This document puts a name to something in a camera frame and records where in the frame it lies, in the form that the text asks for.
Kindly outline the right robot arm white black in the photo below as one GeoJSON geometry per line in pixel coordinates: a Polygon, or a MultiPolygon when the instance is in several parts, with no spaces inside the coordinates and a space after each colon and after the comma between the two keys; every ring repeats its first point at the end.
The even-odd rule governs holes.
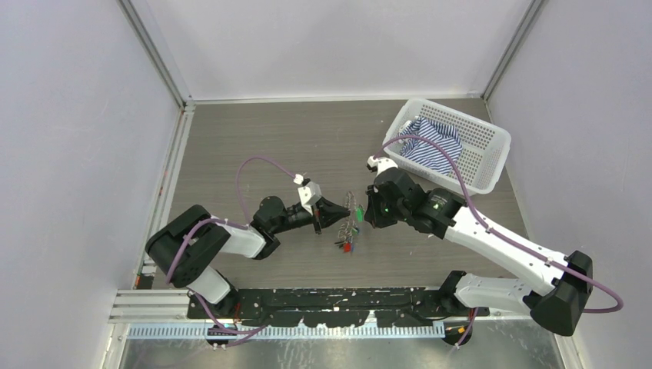
{"type": "Polygon", "coordinates": [[[584,280],[593,261],[541,247],[491,222],[459,195],[444,188],[425,191],[406,171],[389,168],[366,190],[364,216],[375,228],[404,222],[414,230],[464,246],[500,265],[512,279],[451,271],[440,287],[439,305],[449,315],[466,308],[497,308],[529,314],[542,328],[574,334],[592,293],[584,280]]]}

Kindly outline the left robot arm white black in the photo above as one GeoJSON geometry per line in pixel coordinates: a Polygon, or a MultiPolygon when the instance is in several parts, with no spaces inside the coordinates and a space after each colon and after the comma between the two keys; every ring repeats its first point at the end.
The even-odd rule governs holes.
{"type": "Polygon", "coordinates": [[[350,213],[325,198],[305,209],[300,203],[285,206],[279,197],[269,196],[244,226],[216,218],[196,204],[151,236],[145,251],[170,284],[193,291],[215,317],[226,318],[235,311],[238,292],[211,266],[219,253],[262,260],[278,248],[278,234],[304,226],[321,233],[350,213]]]}

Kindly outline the round metal key organizer disc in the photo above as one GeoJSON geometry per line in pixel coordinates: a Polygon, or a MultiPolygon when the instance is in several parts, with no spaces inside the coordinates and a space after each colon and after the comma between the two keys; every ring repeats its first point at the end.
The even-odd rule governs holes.
{"type": "Polygon", "coordinates": [[[343,206],[349,211],[338,229],[339,241],[350,241],[358,232],[358,204],[352,191],[348,191],[344,196],[343,206]]]}

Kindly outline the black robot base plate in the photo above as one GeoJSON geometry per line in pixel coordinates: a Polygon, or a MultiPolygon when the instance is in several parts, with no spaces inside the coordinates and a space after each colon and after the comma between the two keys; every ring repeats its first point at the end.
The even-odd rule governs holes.
{"type": "Polygon", "coordinates": [[[472,310],[436,288],[248,288],[209,304],[217,319],[245,327],[360,327],[372,317],[378,327],[425,327],[472,310]]]}

